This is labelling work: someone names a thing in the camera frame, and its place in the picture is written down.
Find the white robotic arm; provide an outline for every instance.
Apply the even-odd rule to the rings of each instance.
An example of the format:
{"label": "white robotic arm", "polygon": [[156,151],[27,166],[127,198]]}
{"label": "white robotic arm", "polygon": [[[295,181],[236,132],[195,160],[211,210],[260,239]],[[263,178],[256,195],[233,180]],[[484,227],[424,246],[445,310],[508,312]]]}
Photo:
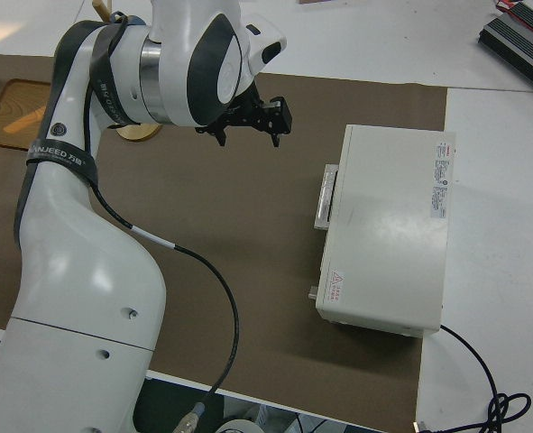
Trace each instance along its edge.
{"label": "white robotic arm", "polygon": [[224,143],[243,124],[275,144],[289,133],[283,99],[264,104],[253,84],[285,47],[271,24],[242,20],[231,0],[152,6],[152,28],[78,23],[56,51],[15,224],[22,282],[0,345],[0,433],[135,432],[165,285],[147,251],[91,209],[102,131],[158,122]]}

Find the white table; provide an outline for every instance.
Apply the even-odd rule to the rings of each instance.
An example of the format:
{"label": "white table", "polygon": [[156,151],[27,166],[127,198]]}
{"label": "white table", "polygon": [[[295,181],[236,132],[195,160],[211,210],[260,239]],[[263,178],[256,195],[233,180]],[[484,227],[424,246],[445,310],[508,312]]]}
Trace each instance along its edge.
{"label": "white table", "polygon": [[[96,19],[90,3],[0,2],[0,53],[51,55],[72,23]],[[114,5],[151,20],[147,0]],[[498,14],[493,1],[248,0],[243,10],[288,36],[269,72],[450,87],[457,155],[443,321],[480,351],[499,391],[533,397],[533,86],[476,43]],[[490,398],[452,337],[425,338],[418,419],[432,429],[482,420]],[[533,431],[533,407],[505,430]]]}

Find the wooden stick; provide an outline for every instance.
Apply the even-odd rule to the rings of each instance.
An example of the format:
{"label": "wooden stick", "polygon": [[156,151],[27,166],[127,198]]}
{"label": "wooden stick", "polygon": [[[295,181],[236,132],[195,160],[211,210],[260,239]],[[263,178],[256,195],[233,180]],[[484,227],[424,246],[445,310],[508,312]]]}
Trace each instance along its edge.
{"label": "wooden stick", "polygon": [[111,9],[108,9],[102,0],[92,0],[92,6],[94,6],[94,9],[96,9],[97,14],[100,15],[103,22],[110,22]]}

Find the velcro strap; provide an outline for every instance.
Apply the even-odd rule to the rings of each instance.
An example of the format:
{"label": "velcro strap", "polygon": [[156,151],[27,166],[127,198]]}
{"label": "velcro strap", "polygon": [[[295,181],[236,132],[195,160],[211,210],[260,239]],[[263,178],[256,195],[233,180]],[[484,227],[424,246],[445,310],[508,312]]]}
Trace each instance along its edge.
{"label": "velcro strap", "polygon": [[73,144],[50,138],[34,140],[28,151],[26,164],[43,161],[56,162],[97,186],[97,167],[94,158]]}
{"label": "velcro strap", "polygon": [[109,24],[98,34],[92,60],[89,66],[90,86],[96,94],[97,100],[110,118],[117,124],[137,124],[122,108],[122,103],[115,88],[114,72],[110,56],[115,50],[128,25],[125,17],[119,24]]}

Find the white box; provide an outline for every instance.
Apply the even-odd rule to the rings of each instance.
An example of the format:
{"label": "white box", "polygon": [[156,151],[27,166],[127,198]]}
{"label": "white box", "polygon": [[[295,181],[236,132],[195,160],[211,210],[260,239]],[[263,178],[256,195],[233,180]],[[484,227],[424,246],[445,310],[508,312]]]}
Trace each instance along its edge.
{"label": "white box", "polygon": [[317,291],[330,321],[437,332],[455,135],[348,125]]}

